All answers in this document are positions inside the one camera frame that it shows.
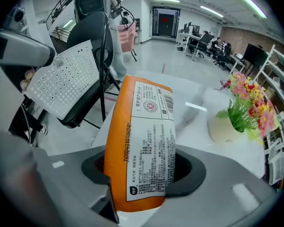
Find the gray floor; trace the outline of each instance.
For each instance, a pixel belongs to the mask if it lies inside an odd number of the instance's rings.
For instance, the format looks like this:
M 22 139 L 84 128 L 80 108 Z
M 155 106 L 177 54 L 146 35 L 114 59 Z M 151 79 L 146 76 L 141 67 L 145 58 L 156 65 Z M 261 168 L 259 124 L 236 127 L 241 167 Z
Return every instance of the gray floor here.
M 124 53 L 127 73 L 131 75 L 139 70 L 145 70 L 187 79 L 210 88 L 220 88 L 220 80 L 227 79 L 229 75 L 228 71 L 215 66 L 213 60 L 207 56 L 201 58 L 199 62 L 192 61 L 191 57 L 177 50 L 175 43 L 151 40 L 135 45 L 134 50 L 138 54 L 137 62 L 130 52 Z M 116 88 L 111 88 L 110 91 L 117 93 Z M 108 114 L 114 106 L 116 96 L 106 94 L 105 97 L 106 114 Z M 96 125 L 102 125 L 99 101 L 89 111 L 86 119 Z M 44 148 L 50 156 L 90 148 L 99 131 L 87 122 L 82 122 L 81 126 L 75 129 L 68 129 L 50 114 L 45 117 L 43 123 L 47 125 L 48 134 L 46 136 L 39 134 L 36 140 L 38 146 Z

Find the white pot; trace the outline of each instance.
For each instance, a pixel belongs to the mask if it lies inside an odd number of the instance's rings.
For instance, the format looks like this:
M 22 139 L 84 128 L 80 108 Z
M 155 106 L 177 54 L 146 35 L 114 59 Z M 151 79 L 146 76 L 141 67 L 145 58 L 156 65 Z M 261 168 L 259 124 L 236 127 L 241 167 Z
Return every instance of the white pot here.
M 238 132 L 229 118 L 212 117 L 208 122 L 208 131 L 216 143 L 233 142 L 240 138 L 244 132 Z

